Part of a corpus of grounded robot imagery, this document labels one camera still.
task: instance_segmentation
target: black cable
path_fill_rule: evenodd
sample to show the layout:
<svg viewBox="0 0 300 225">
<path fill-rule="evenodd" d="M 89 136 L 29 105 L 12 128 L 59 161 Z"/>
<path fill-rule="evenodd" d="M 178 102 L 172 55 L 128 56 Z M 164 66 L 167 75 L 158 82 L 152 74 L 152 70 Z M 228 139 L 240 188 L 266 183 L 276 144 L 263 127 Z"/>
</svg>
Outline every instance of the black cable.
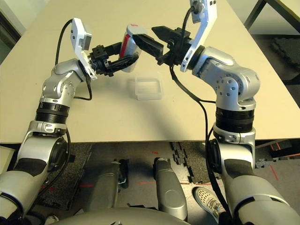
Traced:
<svg viewBox="0 0 300 225">
<path fill-rule="evenodd" d="M 62 40 L 62 36 L 65 32 L 65 29 L 67 28 L 67 26 L 72 23 L 72 20 L 73 19 L 70 19 L 66 22 L 66 24 L 63 26 L 63 28 L 61 29 L 61 32 L 60 32 L 60 38 L 58 39 L 58 43 L 57 43 L 57 49 L 56 49 L 56 57 L 55 57 L 55 64 L 57 65 L 58 63 L 58 57 L 60 55 L 60 44 L 61 44 L 61 40 Z"/>
<path fill-rule="evenodd" d="M 209 145 L 210 135 L 211 135 L 211 132 L 213 129 L 211 128 L 211 130 L 208 134 L 208 119 L 207 119 L 206 110 L 205 110 L 204 106 L 202 105 L 202 103 L 199 101 L 199 98 L 197 96 L 195 96 L 193 93 L 191 93 L 182 83 L 180 83 L 180 81 L 178 80 L 178 78 L 173 70 L 173 67 L 174 67 L 174 65 L 170 66 L 170 72 L 171 72 L 172 79 L 185 93 L 187 93 L 195 102 L 197 102 L 203 110 L 204 117 L 205 117 L 205 153 L 206 153 L 207 172 L 208 172 L 208 175 L 210 178 L 211 186 L 212 186 L 213 190 L 215 191 L 219 201 L 221 202 L 221 204 L 222 204 L 223 208 L 226 210 L 226 212 L 229 212 L 228 204 L 221 193 L 221 190 L 217 183 L 216 177 L 215 177 L 213 171 L 211 170 L 211 168 L 209 166 L 209 162 L 208 162 L 208 145 Z"/>
<path fill-rule="evenodd" d="M 194 6 L 191 6 L 191 8 L 188 9 L 188 11 L 187 11 L 187 13 L 186 13 L 186 15 L 184 17 L 183 24 L 182 24 L 182 31 L 181 31 L 180 50 L 182 49 L 182 46 L 183 46 L 184 33 L 185 33 L 185 29 L 186 29 L 188 17 L 190 15 L 190 13 L 194 11 L 194 9 L 195 9 Z M 217 183 L 216 177 L 215 177 L 213 171 L 211 170 L 209 162 L 208 162 L 208 145 L 209 145 L 209 139 L 210 139 L 210 134 L 212 132 L 212 129 L 210 130 L 210 133 L 208 134 L 207 113 L 206 113 L 206 110 L 205 110 L 204 106 L 201 104 L 201 101 L 202 102 L 208 102 L 208 103 L 216 103 L 216 102 L 202 100 L 202 99 L 198 98 L 197 96 L 195 96 L 193 93 L 191 93 L 185 86 L 183 86 L 179 82 L 176 74 L 174 73 L 173 66 L 170 66 L 170 72 L 171 72 L 172 79 L 176 82 L 176 84 L 185 93 L 187 93 L 194 101 L 196 101 L 201 106 L 201 108 L 203 109 L 204 116 L 205 116 L 205 151 L 206 151 L 206 167 L 207 167 L 207 172 L 208 172 L 208 175 L 209 175 L 209 178 L 210 178 L 211 186 L 212 186 L 213 190 L 215 191 L 215 193 L 216 193 L 219 201 L 221 202 L 221 204 L 224 207 L 224 209 L 227 212 L 229 212 L 228 204 L 227 204 L 226 200 L 224 199 L 224 197 L 223 197 L 223 195 L 221 193 L 221 190 L 220 190 L 220 187 L 219 187 L 219 185 Z"/>
<path fill-rule="evenodd" d="M 89 75 L 86 75 L 85 76 L 85 81 L 86 81 L 86 85 L 88 87 L 88 90 L 89 90 L 89 95 L 90 97 L 89 98 L 86 98 L 86 97 L 78 97 L 78 96 L 75 96 L 74 98 L 76 99 L 81 99 L 81 100 L 86 100 L 86 101 L 91 101 L 92 98 L 93 98 L 93 94 L 92 94 L 92 88 L 90 86 L 90 76 Z"/>
<path fill-rule="evenodd" d="M 59 58 L 59 55 L 60 55 L 60 44 L 61 44 L 62 36 L 63 36 L 63 34 L 64 34 L 64 32 L 65 32 L 67 26 L 68 26 L 69 24 L 71 24 L 72 21 L 73 21 L 73 19 L 68 20 L 68 21 L 66 22 L 66 24 L 63 26 L 63 28 L 61 29 L 61 32 L 60 32 L 60 38 L 58 39 L 58 43 L 57 43 L 56 56 L 55 56 L 55 65 L 58 64 L 58 58 Z M 86 101 L 90 101 L 90 100 L 92 100 L 92 98 L 93 98 L 93 95 L 92 95 L 92 88 L 91 88 L 91 86 L 90 86 L 90 76 L 89 76 L 88 74 L 86 74 L 85 77 L 86 77 L 85 81 L 86 81 L 86 85 L 87 85 L 88 90 L 89 90 L 89 95 L 90 95 L 90 97 L 89 97 L 89 98 L 86 98 L 86 97 L 77 97 L 77 96 L 75 96 L 74 98 L 76 98 L 76 99 L 81 99 L 81 100 L 86 100 Z"/>
<path fill-rule="evenodd" d="M 55 181 L 59 178 L 59 176 L 65 171 L 67 165 L 68 165 L 68 162 L 69 162 L 69 159 L 70 159 L 70 146 L 71 146 L 71 138 L 70 138 L 70 133 L 67 129 L 66 131 L 66 135 L 67 135 L 67 159 L 63 165 L 63 167 L 61 168 L 60 172 L 54 177 L 54 179 L 43 189 L 41 190 L 39 193 L 38 193 L 38 197 L 40 197 L 46 190 L 48 190 L 48 188 L 53 185 L 55 183 Z"/>
<path fill-rule="evenodd" d="M 212 171 L 212 169 L 210 168 L 209 160 L 208 160 L 208 157 L 207 157 L 208 154 L 209 154 L 209 140 L 210 140 L 210 135 L 211 135 L 212 131 L 213 131 L 213 128 L 210 129 L 208 137 L 205 140 L 205 154 L 206 154 L 206 168 L 207 168 L 207 173 L 208 173 L 208 177 L 210 178 L 210 183 L 211 183 L 212 189 L 216 193 L 216 196 L 219 199 L 219 201 L 221 202 L 221 204 L 222 204 L 223 208 L 225 209 L 225 211 L 229 213 L 230 211 L 229 211 L 228 204 L 227 204 L 225 198 L 222 195 L 222 192 L 221 192 L 220 187 L 219 187 L 219 185 L 217 183 L 215 174 Z"/>
<path fill-rule="evenodd" d="M 184 17 L 183 24 L 182 24 L 182 29 L 181 29 L 181 41 L 180 41 L 180 48 L 179 49 L 182 49 L 184 33 L 186 31 L 186 25 L 187 25 L 187 22 L 188 22 L 188 17 L 190 15 L 190 13 L 193 12 L 193 10 L 194 10 L 194 6 L 191 6 L 191 8 L 189 8 L 188 11 L 187 11 L 186 16 Z"/>
<path fill-rule="evenodd" d="M 208 120 L 207 120 L 207 113 L 206 113 L 206 110 L 204 108 L 204 106 L 202 105 L 202 101 L 204 100 L 201 100 L 200 98 L 198 98 L 196 95 L 194 95 L 192 92 L 190 92 L 177 78 L 175 72 L 174 72 L 174 69 L 173 69 L 174 65 L 170 66 L 170 73 L 171 73 L 171 76 L 172 76 L 172 80 L 175 81 L 175 83 L 178 85 L 178 87 L 180 87 L 185 93 L 187 93 L 195 102 L 197 102 L 203 112 L 204 112 L 204 117 L 205 117 L 205 139 L 207 138 L 207 130 L 208 130 Z"/>
</svg>

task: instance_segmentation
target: sneaker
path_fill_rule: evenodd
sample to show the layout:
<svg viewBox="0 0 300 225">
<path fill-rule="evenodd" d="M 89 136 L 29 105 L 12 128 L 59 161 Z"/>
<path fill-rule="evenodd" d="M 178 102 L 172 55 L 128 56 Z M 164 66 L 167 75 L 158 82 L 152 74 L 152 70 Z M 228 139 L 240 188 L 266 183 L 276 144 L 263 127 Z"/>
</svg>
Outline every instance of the sneaker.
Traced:
<svg viewBox="0 0 300 225">
<path fill-rule="evenodd" d="M 56 215 L 50 215 L 46 218 L 45 225 L 53 224 L 58 221 L 59 221 L 59 219 Z"/>
<path fill-rule="evenodd" d="M 194 191 L 194 198 L 198 204 L 207 212 L 209 212 L 218 223 L 219 215 L 225 212 L 222 204 L 215 194 L 203 187 L 197 187 Z"/>
</svg>

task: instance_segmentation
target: clear plastic container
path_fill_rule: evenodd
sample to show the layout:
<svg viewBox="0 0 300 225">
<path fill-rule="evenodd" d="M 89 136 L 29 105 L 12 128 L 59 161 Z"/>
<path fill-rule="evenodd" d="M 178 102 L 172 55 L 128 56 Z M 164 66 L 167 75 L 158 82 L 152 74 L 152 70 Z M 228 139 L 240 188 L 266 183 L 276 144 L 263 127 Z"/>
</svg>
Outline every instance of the clear plastic container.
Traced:
<svg viewBox="0 0 300 225">
<path fill-rule="evenodd" d="M 137 75 L 135 77 L 135 95 L 138 100 L 159 100 L 163 97 L 163 84 L 157 75 Z"/>
</svg>

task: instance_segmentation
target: soda can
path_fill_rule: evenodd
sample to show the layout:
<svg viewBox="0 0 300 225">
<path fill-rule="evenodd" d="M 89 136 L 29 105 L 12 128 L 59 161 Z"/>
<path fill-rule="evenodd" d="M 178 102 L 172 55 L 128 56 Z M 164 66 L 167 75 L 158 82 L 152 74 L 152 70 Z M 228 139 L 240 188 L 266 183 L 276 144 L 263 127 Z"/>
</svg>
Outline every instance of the soda can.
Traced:
<svg viewBox="0 0 300 225">
<path fill-rule="evenodd" d="M 147 31 L 144 27 L 141 27 L 136 24 L 128 24 L 126 28 L 126 32 L 124 35 L 124 39 L 121 45 L 121 50 L 119 54 L 119 58 L 122 58 L 124 56 L 133 55 L 133 54 L 141 54 L 141 49 L 136 45 L 135 41 L 132 38 L 132 35 L 134 34 L 147 34 Z M 132 72 L 135 68 L 137 61 L 130 65 L 129 67 L 122 69 L 124 72 Z"/>
</svg>

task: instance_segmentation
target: table surface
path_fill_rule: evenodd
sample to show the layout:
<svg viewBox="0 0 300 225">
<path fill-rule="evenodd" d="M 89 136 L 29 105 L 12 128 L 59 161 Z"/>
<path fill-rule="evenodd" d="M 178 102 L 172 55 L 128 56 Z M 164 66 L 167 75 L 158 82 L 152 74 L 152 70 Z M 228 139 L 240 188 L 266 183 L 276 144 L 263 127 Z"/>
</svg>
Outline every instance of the table surface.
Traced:
<svg viewBox="0 0 300 225">
<path fill-rule="evenodd" d="M 283 4 L 289 7 L 297 16 L 300 17 L 300 1 L 299 0 L 280 0 Z"/>
<path fill-rule="evenodd" d="M 0 141 L 19 143 L 34 119 L 44 80 L 51 74 L 60 30 L 78 17 L 89 25 L 91 48 L 122 41 L 128 23 L 137 23 L 155 37 L 151 27 L 182 25 L 189 1 L 173 0 L 100 1 L 52 0 L 25 32 L 0 67 Z M 257 139 L 300 137 L 300 109 L 278 75 L 225 0 L 217 1 L 218 19 L 205 46 L 231 54 L 244 67 L 256 71 L 261 88 L 255 96 L 254 127 Z M 194 37 L 199 24 L 187 30 Z M 69 40 L 70 28 L 61 43 L 60 61 L 75 58 Z M 182 73 L 178 78 L 202 99 L 214 100 L 213 89 L 202 80 Z M 164 97 L 139 101 L 134 94 L 136 75 L 160 73 Z M 197 103 L 171 80 L 167 65 L 158 66 L 143 52 L 134 73 L 117 72 L 114 77 L 100 75 L 91 84 L 92 101 L 74 99 L 67 120 L 73 142 L 192 141 L 204 140 L 204 115 Z M 76 90 L 88 96 L 86 84 Z M 215 105 L 204 104 L 209 126 L 215 121 Z"/>
</svg>

